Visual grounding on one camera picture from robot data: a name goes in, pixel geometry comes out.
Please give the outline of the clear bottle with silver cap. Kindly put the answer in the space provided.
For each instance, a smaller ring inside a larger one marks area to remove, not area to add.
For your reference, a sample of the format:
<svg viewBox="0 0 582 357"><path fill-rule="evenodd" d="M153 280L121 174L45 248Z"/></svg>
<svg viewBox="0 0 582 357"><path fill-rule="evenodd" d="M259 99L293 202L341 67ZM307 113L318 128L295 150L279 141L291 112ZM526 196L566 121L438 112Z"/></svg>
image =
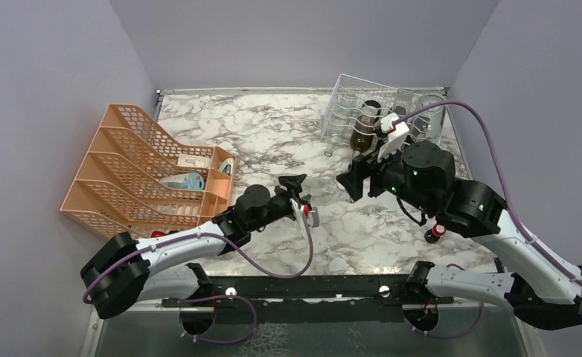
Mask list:
<svg viewBox="0 0 582 357"><path fill-rule="evenodd" d="M440 101L444 101L444 98L438 94L425 94L418 98L416 109ZM434 144L439 145L444 126L445 113L446 109L444 106L436 106L415 116L412 119L412 140L414 142L431 141Z"/></svg>

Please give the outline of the clear square glass bottle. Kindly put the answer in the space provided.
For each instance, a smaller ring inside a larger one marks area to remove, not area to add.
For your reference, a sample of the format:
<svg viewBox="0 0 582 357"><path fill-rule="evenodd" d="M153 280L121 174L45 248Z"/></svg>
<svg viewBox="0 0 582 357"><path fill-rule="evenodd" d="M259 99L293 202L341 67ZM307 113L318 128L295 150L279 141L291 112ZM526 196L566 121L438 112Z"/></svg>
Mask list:
<svg viewBox="0 0 582 357"><path fill-rule="evenodd" d="M333 178L306 178L301 184L303 197L310 196L308 201L315 206L327 206L347 199L347 193Z"/></svg>

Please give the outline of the tall clear glass bottle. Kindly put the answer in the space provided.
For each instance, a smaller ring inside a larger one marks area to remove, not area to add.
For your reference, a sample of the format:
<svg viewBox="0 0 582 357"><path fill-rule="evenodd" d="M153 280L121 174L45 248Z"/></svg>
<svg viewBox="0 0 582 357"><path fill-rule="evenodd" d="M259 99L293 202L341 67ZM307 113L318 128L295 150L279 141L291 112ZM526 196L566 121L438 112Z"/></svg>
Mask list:
<svg viewBox="0 0 582 357"><path fill-rule="evenodd" d="M415 96L416 93L410 89L397 89L391 111L399 118L406 116L410 112L410 109L415 107Z"/></svg>

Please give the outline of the green wine bottle white label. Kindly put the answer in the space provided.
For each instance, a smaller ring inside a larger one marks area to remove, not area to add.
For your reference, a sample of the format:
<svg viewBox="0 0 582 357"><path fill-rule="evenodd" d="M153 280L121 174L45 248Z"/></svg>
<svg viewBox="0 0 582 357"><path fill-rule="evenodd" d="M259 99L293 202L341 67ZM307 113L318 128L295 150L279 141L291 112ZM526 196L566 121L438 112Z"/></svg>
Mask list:
<svg viewBox="0 0 582 357"><path fill-rule="evenodd" d="M367 100L361 106L361 115L356 119L349 145L355 157L368 151L374 140L374 124L380 118L382 106L376 100Z"/></svg>

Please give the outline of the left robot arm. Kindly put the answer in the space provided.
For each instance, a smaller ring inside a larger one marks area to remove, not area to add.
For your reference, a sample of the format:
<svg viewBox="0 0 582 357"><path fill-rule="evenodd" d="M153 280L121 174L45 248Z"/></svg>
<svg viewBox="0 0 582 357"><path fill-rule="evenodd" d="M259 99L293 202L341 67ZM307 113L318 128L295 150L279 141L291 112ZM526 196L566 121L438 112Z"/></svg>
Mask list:
<svg viewBox="0 0 582 357"><path fill-rule="evenodd" d="M127 231L114 235L80 270L86 287L83 302L92 305L102 319L113 318L143 300L181 295L194 306L206 302L210 287L195 277L192 268L180 269L174 285L158 275L203 257L232 251L244 256L242 247L252 233L279 219L297 221L308 237L313 208L310 197L301 195L305 179L305 174L280 176L274 190L252 184L234 205L186 231L142 239Z"/></svg>

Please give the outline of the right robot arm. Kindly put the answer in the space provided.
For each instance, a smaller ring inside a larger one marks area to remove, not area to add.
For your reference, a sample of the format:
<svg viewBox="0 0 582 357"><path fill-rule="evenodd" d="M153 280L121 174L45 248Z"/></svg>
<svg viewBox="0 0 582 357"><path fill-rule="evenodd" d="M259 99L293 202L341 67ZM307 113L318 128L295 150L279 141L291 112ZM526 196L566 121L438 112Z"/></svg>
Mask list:
<svg viewBox="0 0 582 357"><path fill-rule="evenodd" d="M358 155L336 179L352 201L383 193L396 196L446 230L484 246L508 268L480 273L419 261L404 285L410 300L466 298L503 306L544 330L582 324L582 266L524 237L498 193L479 181L456 177L451 152L422 141L386 159L376 152Z"/></svg>

